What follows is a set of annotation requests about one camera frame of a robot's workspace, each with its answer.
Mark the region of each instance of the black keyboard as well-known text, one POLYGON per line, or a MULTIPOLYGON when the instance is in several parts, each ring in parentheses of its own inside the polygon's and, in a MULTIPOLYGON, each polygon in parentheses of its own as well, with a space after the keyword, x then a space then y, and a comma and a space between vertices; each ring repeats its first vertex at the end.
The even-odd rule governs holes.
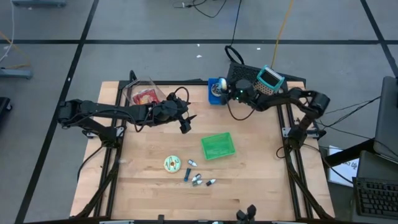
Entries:
POLYGON ((359 215, 398 219, 398 181, 354 178, 359 215))

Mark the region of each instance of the red item in container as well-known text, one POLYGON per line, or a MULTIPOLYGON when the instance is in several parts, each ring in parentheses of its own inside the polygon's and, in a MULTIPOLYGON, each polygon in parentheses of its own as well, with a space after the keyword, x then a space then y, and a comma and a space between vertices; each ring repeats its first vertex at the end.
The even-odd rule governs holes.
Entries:
POLYGON ((152 103, 153 101, 156 103, 160 103, 159 99, 156 96, 156 92, 154 89, 144 90, 132 97, 132 100, 137 105, 143 105, 146 103, 152 103))

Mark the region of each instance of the green container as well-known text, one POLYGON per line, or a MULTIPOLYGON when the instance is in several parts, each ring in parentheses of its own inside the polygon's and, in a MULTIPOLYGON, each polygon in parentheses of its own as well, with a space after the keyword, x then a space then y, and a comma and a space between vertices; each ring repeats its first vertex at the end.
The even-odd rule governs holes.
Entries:
POLYGON ((217 159, 235 153, 230 133, 216 134, 201 139, 206 160, 217 159))

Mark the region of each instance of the wooden table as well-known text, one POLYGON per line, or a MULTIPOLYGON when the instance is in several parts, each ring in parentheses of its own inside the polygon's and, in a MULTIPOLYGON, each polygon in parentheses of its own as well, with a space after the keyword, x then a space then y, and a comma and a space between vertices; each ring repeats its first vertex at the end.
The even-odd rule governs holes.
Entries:
MULTIPOLYGON (((289 87, 303 88, 302 82, 289 82, 289 87)), ((103 82, 99 103, 114 104, 118 82, 103 82)), ((165 94, 177 86, 158 86, 165 94)), ((294 220, 292 198, 286 164, 275 152, 282 146, 276 107, 264 112, 254 112, 245 121, 234 120, 226 106, 208 103, 207 86, 187 86, 190 92, 192 130, 181 134, 179 122, 157 127, 145 127, 136 133, 127 125, 112 219, 156 220, 159 214, 166 220, 236 220, 236 212, 246 211, 250 204, 257 207, 256 220, 294 220), (236 153, 232 156, 206 161, 200 139, 213 134, 230 132, 236 153), (181 170, 166 172, 164 159, 176 155, 182 160, 181 170), (187 161, 193 159, 190 178, 197 173, 205 181, 216 179, 207 187, 204 183, 192 187, 184 182, 187 161)), ((184 91, 178 96, 185 99, 184 91)), ((294 118, 303 113, 292 105, 294 118)), ((231 102, 236 117, 242 118, 250 107, 231 102)), ((109 126, 110 119, 95 118, 109 126)), ((307 139, 306 144, 318 147, 317 141, 307 139)), ((88 140, 85 158, 100 145, 98 138, 88 140)), ((71 215, 82 210, 98 188, 105 150, 90 160, 81 171, 71 215)), ((334 216, 323 164, 318 151, 310 147, 301 149, 308 188, 319 204, 334 216)), ((305 207, 297 187, 302 217, 305 207)), ((108 193, 104 194, 101 214, 105 213, 108 193)))

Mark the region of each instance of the black floor stripe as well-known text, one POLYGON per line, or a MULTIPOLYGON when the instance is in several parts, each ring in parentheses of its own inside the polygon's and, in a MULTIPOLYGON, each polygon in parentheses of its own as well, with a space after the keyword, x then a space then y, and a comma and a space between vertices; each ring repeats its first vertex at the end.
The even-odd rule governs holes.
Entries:
POLYGON ((43 169, 43 165, 45 162, 45 158, 47 157, 47 153, 49 151, 51 141, 55 132, 55 128, 57 127, 57 113, 58 113, 58 104, 60 101, 65 100, 67 97, 67 93, 72 82, 73 75, 75 74, 76 66, 78 65, 79 58, 81 55, 81 51, 84 46, 84 40, 87 38, 87 33, 90 29, 91 22, 93 21, 93 17, 98 5, 99 0, 94 0, 93 5, 91 6, 90 13, 88 14, 88 18, 86 21, 85 28, 83 29, 83 33, 80 37, 80 43, 76 49, 75 56, 73 57, 72 64, 70 65, 68 75, 65 79, 65 83, 63 84, 63 88, 61 91, 60 98, 57 103, 57 107, 52 116, 52 120, 50 123, 49 130, 47 131, 47 135, 45 136, 44 143, 42 149, 39 154, 39 158, 37 159, 32 177, 30 178, 29 184, 27 186, 27 190, 24 195, 24 199, 22 200, 21 207, 19 208, 15 223, 23 223, 26 217, 26 213, 29 209, 30 201, 32 200, 37 182, 39 181, 40 173, 43 169))
POLYGON ((14 44, 79 44, 80 40, 14 40, 14 44))
MULTIPOLYGON (((80 40, 14 40, 15 44, 79 44, 80 40)), ((192 39, 192 40, 85 40, 84 44, 230 44, 229 39, 192 39)), ((235 44, 275 44, 274 39, 238 39, 235 44)), ((279 44, 308 44, 308 45, 397 45, 398 40, 280 40, 279 44)))
POLYGON ((368 16, 369 22, 372 25, 372 28, 374 30, 374 33, 376 34, 377 39, 380 40, 380 42, 381 42, 381 47, 384 51, 384 54, 386 55, 388 63, 390 64, 392 72, 394 73, 394 75, 396 77, 398 77, 398 67, 397 67, 396 61, 395 61, 394 57, 392 56, 390 49, 388 48, 386 41, 384 40, 383 35, 381 34, 379 26, 377 25, 376 20, 373 17, 373 14, 368 6, 368 3, 366 2, 366 0, 361 0, 361 4, 366 12, 366 15, 368 16))

